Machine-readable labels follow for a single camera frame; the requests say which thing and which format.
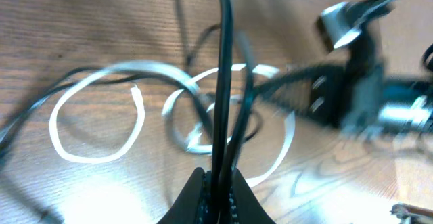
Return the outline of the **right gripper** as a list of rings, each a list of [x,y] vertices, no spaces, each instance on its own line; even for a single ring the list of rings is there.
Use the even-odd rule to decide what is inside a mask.
[[[348,50],[345,66],[293,70],[254,86],[254,96],[354,135],[431,134],[432,81],[387,77],[370,35]]]

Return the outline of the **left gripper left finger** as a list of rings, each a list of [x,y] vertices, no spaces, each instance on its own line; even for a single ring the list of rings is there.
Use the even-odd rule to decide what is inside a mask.
[[[200,224],[206,215],[206,190],[203,168],[196,168],[177,199],[158,224]]]

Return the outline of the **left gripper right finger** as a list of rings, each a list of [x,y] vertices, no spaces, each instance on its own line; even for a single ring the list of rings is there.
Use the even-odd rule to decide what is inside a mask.
[[[238,170],[234,174],[229,192],[229,222],[232,224],[275,224]]]

